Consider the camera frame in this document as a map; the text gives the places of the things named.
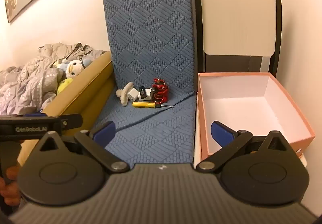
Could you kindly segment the person's left hand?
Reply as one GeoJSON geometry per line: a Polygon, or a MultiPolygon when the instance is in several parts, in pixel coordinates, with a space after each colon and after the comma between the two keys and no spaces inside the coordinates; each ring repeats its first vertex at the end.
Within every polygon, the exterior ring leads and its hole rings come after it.
{"type": "Polygon", "coordinates": [[[17,185],[17,177],[20,170],[20,165],[9,167],[6,171],[6,177],[11,180],[10,184],[6,184],[1,178],[1,196],[5,204],[8,206],[19,206],[21,201],[21,193],[17,185]]]}

